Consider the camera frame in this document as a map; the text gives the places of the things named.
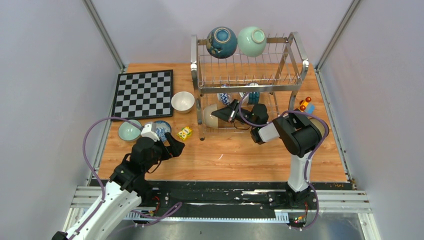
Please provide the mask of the white blue floral bowl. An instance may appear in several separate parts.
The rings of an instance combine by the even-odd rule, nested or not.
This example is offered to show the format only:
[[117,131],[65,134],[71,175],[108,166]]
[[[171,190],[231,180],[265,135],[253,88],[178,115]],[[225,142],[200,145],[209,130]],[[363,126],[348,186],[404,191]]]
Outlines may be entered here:
[[156,124],[156,130],[155,130],[156,135],[160,138],[162,142],[166,142],[167,138],[165,136],[165,133],[172,132],[171,125],[164,120],[157,120],[157,121],[154,121],[154,123]]

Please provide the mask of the cream bowl green leaf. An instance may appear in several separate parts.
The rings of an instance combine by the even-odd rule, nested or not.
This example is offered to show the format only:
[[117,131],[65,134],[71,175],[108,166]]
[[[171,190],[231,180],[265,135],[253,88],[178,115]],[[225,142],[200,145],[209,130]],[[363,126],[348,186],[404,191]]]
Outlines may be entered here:
[[171,98],[171,106],[181,114],[189,113],[195,104],[195,97],[187,91],[180,91]]

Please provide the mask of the pale green striped bowl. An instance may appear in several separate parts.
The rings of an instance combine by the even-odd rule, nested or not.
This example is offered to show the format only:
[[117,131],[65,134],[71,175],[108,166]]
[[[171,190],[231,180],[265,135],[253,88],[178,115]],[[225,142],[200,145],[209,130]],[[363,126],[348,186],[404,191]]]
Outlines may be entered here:
[[121,140],[126,142],[136,141],[141,136],[141,129],[143,125],[138,121],[131,119],[131,123],[124,121],[118,128],[118,136]]

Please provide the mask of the dark patterned rim bowl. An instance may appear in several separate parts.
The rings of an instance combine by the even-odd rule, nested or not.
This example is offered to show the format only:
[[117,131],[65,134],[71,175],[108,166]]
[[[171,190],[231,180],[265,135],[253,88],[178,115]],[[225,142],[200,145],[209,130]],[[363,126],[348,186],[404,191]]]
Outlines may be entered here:
[[326,138],[327,135],[329,134],[328,124],[325,121],[319,121],[318,119],[312,118],[312,117],[310,117],[309,120],[319,130],[319,132],[321,133],[321,136],[323,138]]

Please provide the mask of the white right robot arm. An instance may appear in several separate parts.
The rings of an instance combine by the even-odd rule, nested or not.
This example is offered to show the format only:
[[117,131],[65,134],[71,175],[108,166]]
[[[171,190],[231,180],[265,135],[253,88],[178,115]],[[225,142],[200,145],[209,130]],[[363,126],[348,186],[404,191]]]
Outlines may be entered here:
[[211,116],[229,123],[239,121],[251,126],[250,135],[256,144],[282,140],[291,155],[286,204],[292,209],[298,209],[305,203],[312,190],[312,158],[329,134],[329,126],[325,121],[298,109],[287,110],[269,120],[268,109],[264,104],[255,104],[251,110],[247,110],[242,108],[237,99],[224,108],[212,111]]

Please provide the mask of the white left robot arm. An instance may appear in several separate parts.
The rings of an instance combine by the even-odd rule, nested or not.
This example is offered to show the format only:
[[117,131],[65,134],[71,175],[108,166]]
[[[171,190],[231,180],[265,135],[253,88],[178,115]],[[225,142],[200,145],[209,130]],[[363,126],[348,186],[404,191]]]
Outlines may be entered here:
[[145,175],[154,165],[179,157],[185,144],[165,133],[168,146],[141,136],[122,162],[114,169],[101,195],[85,215],[67,231],[56,232],[54,240],[104,240],[137,206],[146,207],[153,201],[153,191]]

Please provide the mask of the steel two-tier dish rack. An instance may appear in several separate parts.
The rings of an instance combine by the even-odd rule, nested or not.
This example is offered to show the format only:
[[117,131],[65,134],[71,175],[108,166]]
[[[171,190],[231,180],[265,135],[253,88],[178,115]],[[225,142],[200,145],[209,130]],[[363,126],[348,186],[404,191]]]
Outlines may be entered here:
[[212,57],[207,51],[207,40],[192,35],[190,39],[190,72],[195,96],[199,139],[206,133],[237,132],[231,123],[221,123],[218,128],[208,127],[204,109],[216,104],[223,107],[218,95],[229,93],[232,99],[241,93],[259,92],[260,103],[266,105],[268,114],[275,118],[283,111],[279,107],[277,92],[290,95],[287,108],[294,109],[296,96],[306,78],[310,61],[300,33],[268,37],[264,52],[249,57],[237,49],[225,59]]

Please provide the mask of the plain cream bowl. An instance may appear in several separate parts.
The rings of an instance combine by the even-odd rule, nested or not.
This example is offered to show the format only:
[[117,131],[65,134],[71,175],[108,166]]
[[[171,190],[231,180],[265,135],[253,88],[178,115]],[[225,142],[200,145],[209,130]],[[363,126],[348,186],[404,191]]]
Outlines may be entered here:
[[203,122],[208,128],[217,129],[219,127],[219,119],[212,115],[212,112],[218,109],[217,104],[210,104],[203,110]]

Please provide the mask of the yellow green toy block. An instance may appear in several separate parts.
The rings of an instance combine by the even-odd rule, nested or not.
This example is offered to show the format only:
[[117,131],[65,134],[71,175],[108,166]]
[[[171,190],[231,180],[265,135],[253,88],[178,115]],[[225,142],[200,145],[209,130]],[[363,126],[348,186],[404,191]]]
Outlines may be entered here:
[[193,134],[193,129],[189,126],[185,126],[178,133],[177,136],[184,142]]

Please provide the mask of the black white chessboard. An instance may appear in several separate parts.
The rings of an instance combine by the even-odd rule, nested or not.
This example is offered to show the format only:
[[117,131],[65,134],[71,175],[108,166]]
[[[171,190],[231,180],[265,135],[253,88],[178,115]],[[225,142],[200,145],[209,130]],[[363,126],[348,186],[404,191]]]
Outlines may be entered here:
[[117,76],[111,115],[128,120],[172,117],[174,71],[122,73]]

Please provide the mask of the mint green glazed bowl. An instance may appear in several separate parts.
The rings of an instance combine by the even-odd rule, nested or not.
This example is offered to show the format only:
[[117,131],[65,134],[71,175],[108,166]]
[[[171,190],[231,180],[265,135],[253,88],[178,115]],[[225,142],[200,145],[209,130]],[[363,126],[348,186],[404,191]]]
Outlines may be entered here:
[[267,45],[265,32],[257,26],[248,26],[240,30],[237,36],[240,51],[248,57],[260,56]]

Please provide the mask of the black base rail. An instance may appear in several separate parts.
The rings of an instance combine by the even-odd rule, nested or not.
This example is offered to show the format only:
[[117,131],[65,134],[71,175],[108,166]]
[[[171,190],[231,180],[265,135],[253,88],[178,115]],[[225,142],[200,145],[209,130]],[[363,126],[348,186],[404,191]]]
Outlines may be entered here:
[[306,198],[286,197],[286,182],[148,181],[152,200],[135,207],[153,218],[172,211],[179,218],[273,218],[275,210],[295,210],[307,215],[316,210],[311,190]]

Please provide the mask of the aluminium right frame post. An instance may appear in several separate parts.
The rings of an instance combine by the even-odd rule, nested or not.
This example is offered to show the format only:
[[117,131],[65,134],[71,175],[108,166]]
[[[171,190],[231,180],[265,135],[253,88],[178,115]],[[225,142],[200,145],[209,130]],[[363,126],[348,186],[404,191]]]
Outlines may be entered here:
[[330,38],[326,48],[324,49],[321,57],[319,58],[316,66],[315,66],[315,70],[317,72],[319,72],[323,68],[325,63],[327,62],[330,54],[332,53],[334,47],[336,46],[338,40],[340,39],[340,37],[344,33],[346,27],[348,26],[350,20],[352,19],[352,17],[356,13],[356,11],[357,11],[357,9],[358,9],[358,7],[360,6],[361,3],[362,3],[362,0],[352,0],[350,2],[346,12],[344,13],[343,17],[341,18],[338,26],[336,27],[332,37]]

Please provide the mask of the aluminium frame post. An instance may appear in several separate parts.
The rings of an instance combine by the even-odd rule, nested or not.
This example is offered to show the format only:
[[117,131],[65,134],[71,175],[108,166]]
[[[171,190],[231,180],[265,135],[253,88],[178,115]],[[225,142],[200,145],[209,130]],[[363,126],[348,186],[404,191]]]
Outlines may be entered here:
[[330,38],[326,48],[324,49],[321,57],[319,58],[316,66],[315,66],[315,70],[317,72],[319,72],[323,68],[325,63],[327,62],[330,54],[332,53],[334,47],[336,46],[338,40],[340,39],[340,37],[344,33],[346,27],[348,26],[350,20],[352,19],[352,17],[356,13],[356,11],[357,11],[357,9],[358,9],[358,7],[360,6],[361,3],[362,3],[362,0],[352,0],[350,2],[346,12],[344,13],[343,17],[341,18],[338,26],[336,27],[332,37]]
[[123,62],[120,54],[118,53],[117,48],[115,47],[112,38],[110,37],[102,19],[101,16],[99,15],[94,2],[92,0],[82,0],[84,6],[86,7],[88,14],[90,15],[94,25],[96,26],[100,36],[102,37],[109,53],[111,54],[114,62],[116,63],[119,72],[123,73],[126,69],[126,65]]

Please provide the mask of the aluminium left frame post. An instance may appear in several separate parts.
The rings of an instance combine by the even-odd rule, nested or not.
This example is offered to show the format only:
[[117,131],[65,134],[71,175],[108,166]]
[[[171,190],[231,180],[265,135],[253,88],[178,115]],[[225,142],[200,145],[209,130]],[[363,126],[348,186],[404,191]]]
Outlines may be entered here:
[[109,53],[111,54],[114,62],[116,63],[119,72],[123,73],[126,69],[126,65],[123,62],[120,54],[118,53],[117,48],[115,47],[112,38],[110,37],[102,19],[101,16],[99,15],[94,2],[92,0],[82,0],[84,6],[86,7],[88,14],[90,15],[94,25],[96,26],[100,36],[102,37]]

